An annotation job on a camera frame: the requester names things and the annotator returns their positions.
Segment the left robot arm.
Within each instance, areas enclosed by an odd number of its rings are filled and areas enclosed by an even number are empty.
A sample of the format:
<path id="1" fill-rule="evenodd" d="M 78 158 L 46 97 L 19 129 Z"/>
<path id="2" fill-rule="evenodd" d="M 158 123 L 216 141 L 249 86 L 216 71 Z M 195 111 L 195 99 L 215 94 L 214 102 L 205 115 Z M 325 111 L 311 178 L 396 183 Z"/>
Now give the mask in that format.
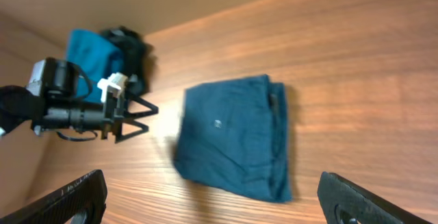
<path id="1" fill-rule="evenodd" d="M 5 136 L 25 121 L 36 135 L 55 132 L 59 138 L 87 142 L 109 134 L 119 143 L 147 133 L 148 125 L 137 120 L 153 116 L 159 108 L 125 91 L 117 97 L 109 87 L 103 103 L 76 98 L 39 97 L 20 86 L 1 88 L 1 135 Z"/>

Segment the dark navy blue shorts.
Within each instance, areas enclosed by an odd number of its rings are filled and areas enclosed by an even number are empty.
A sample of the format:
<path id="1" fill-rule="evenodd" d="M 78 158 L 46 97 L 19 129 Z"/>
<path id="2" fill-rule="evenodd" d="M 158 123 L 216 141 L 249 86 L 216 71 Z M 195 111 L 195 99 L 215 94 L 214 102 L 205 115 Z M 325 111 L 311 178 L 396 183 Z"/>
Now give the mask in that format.
<path id="1" fill-rule="evenodd" d="M 288 135 L 284 84 L 268 75 L 199 84 L 185 91 L 173 164 L 184 179 L 285 203 Z"/>

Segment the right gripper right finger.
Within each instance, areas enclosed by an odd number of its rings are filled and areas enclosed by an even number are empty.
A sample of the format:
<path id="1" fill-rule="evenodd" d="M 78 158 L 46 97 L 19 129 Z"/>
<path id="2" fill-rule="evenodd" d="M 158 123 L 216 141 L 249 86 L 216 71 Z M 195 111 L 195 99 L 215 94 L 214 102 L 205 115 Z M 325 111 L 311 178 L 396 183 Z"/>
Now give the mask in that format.
<path id="1" fill-rule="evenodd" d="M 427 222 L 336 173 L 321 174 L 318 199 L 328 224 Z"/>

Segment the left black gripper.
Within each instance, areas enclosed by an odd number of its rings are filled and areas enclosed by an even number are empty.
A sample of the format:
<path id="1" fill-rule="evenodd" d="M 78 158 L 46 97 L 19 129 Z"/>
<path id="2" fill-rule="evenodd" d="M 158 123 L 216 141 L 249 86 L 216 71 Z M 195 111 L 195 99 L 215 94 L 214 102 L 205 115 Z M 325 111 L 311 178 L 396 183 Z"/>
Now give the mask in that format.
<path id="1" fill-rule="evenodd" d="M 148 108 L 147 111 L 131 113 L 126 110 L 126 101 L 134 101 Z M 92 103 L 88 101 L 71 103 L 48 103 L 44 102 L 42 114 L 31 122 L 31 128 L 37 135 L 43 132 L 56 132 L 64 140 L 78 140 L 78 137 L 64 135 L 63 129 L 73 129 L 77 133 L 92 132 L 93 137 L 85 137 L 85 140 L 97 138 L 97 132 L 101 132 L 101 139 L 105 140 L 109 133 L 115 136 L 115 143 L 120 143 L 134 138 L 149 131 L 148 125 L 133 119 L 139 119 L 158 114 L 159 108 L 134 95 L 125 92 L 125 99 L 117 101 L 110 99 L 106 103 Z M 133 128 L 126 133 L 124 127 Z"/>

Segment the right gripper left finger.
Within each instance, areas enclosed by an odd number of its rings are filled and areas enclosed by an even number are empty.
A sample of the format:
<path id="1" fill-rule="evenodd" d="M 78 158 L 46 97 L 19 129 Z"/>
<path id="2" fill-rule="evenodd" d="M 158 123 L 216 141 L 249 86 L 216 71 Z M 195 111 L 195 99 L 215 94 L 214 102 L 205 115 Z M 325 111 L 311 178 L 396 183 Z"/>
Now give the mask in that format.
<path id="1" fill-rule="evenodd" d="M 97 169 L 1 218 L 1 223 L 99 224 L 106 209 L 107 186 Z"/>

